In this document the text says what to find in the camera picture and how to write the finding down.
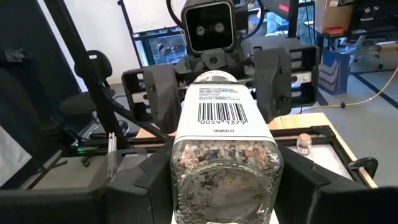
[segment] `yellow cable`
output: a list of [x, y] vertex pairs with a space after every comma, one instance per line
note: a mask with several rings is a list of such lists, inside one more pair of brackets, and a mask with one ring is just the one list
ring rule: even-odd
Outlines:
[[[397, 73], [398, 73], [398, 67], [396, 68], [394, 73], [391, 75], [391, 78], [388, 80], [388, 82], [384, 85], [384, 87], [378, 93], [376, 93], [376, 95], [370, 97], [367, 100], [363, 100], [363, 101], [360, 101], [360, 102], [346, 103], [345, 106], [356, 106], [356, 105], [360, 105], [360, 104], [363, 104], [363, 103], [367, 103], [367, 102], [375, 99], [377, 96], [379, 96], [387, 88], [387, 86], [391, 83], [392, 79], [394, 79], [394, 77], [395, 77], [395, 75], [397, 75]], [[317, 109], [317, 108], [337, 108], [337, 107], [341, 107], [341, 105], [313, 106], [311, 108], [303, 110], [302, 112], [308, 111], [308, 110], [312, 110], [312, 109]]]

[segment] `wall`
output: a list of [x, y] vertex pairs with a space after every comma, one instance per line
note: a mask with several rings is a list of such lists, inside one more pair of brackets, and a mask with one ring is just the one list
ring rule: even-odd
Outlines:
[[[86, 50], [99, 50], [109, 58], [113, 68], [112, 76], [107, 79], [109, 84], [121, 83], [121, 75], [124, 71], [139, 68], [135, 49], [117, 0], [64, 1]], [[43, 0], [38, 0], [38, 2], [41, 6], [45, 6]], [[48, 16], [49, 14], [46, 15], [47, 19], [51, 21], [52, 19]], [[57, 36], [59, 32], [55, 24], [52, 28]], [[57, 39], [61, 46], [65, 46], [60, 36]], [[66, 46], [62, 49], [68, 58], [70, 54]]]

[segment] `floor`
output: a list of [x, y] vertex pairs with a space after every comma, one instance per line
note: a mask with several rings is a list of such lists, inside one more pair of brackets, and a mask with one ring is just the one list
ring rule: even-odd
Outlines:
[[[359, 71], [361, 71], [364, 66], [369, 66], [369, 64], [355, 66], [359, 67]], [[376, 87], [382, 88], [391, 75], [392, 72], [375, 72], [361, 76]], [[113, 85], [112, 88], [116, 90], [116, 96], [124, 95], [122, 84]], [[348, 79], [347, 94], [331, 96], [324, 91], [321, 92], [330, 105], [340, 104], [342, 101], [345, 103], [363, 101], [375, 95], [375, 92], [354, 76], [350, 76]], [[398, 76], [386, 88], [385, 93], [398, 101]], [[116, 100], [128, 108], [125, 97], [119, 97]], [[368, 103], [349, 106], [345, 109], [306, 110], [307, 108], [304, 108], [303, 113], [324, 112], [357, 158], [372, 156], [379, 161], [379, 168], [374, 178], [378, 186], [398, 185], [398, 174], [396, 174], [396, 170], [398, 170], [398, 111], [395, 107], [378, 96]], [[295, 114], [299, 111], [300, 108], [294, 108], [291, 113]], [[118, 119], [123, 119], [118, 114], [116, 116]], [[137, 126], [131, 124], [131, 131], [138, 130]], [[102, 164], [103, 158], [93, 158], [89, 167], [83, 167], [80, 159], [79, 157], [68, 159], [67, 166], [52, 170], [36, 188], [87, 186], [90, 183], [90, 177]]]

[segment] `cardboard box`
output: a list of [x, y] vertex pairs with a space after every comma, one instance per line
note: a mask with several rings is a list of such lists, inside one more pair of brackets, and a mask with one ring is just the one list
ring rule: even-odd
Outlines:
[[315, 30], [325, 34], [327, 28], [342, 27], [348, 29], [353, 12], [353, 1], [350, 0], [316, 0]]

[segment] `black cable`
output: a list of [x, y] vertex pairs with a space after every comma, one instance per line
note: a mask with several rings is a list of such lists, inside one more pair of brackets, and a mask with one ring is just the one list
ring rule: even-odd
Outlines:
[[312, 24], [312, 31], [313, 31], [313, 43], [317, 44], [317, 37], [315, 36], [315, 0], [311, 0], [312, 2], [312, 11], [313, 11], [313, 24]]
[[308, 6], [305, 6], [305, 13], [307, 15], [307, 27], [308, 27], [308, 37], [310, 38], [310, 43], [312, 44], [312, 39], [311, 39], [311, 24], [310, 24], [310, 18], [308, 16]]
[[261, 28], [262, 22], [264, 21], [264, 17], [266, 16], [266, 10], [265, 10], [265, 8], [264, 8], [264, 4], [262, 3], [261, 0], [257, 0], [257, 2], [258, 2], [259, 5], [260, 5], [260, 12], [261, 12], [260, 21], [259, 21], [259, 23], [257, 24], [257, 27], [256, 27], [250, 34], [248, 34], [248, 35], [242, 37], [242, 40], [247, 39], [247, 38], [253, 36], [253, 35]]
[[168, 10], [170, 16], [172, 17], [173, 21], [176, 23], [176, 25], [181, 27], [181, 29], [184, 29], [184, 25], [182, 24], [180, 19], [178, 19], [178, 17], [174, 14], [173, 7], [172, 7], [172, 0], [166, 0], [166, 5], [167, 5], [167, 10]]
[[[242, 37], [243, 40], [253, 36], [261, 28], [262, 22], [264, 21], [264, 17], [266, 15], [266, 10], [264, 9], [264, 5], [261, 0], [257, 0], [257, 2], [260, 5], [260, 11], [261, 11], [260, 21], [259, 21], [257, 27], [250, 34]], [[184, 29], [184, 26], [183, 26], [181, 20], [174, 14], [174, 11], [172, 8], [172, 0], [166, 0], [166, 5], [167, 5], [167, 10], [168, 10], [170, 16], [172, 17], [173, 21], [176, 23], [176, 25], [181, 27], [181, 29]]]

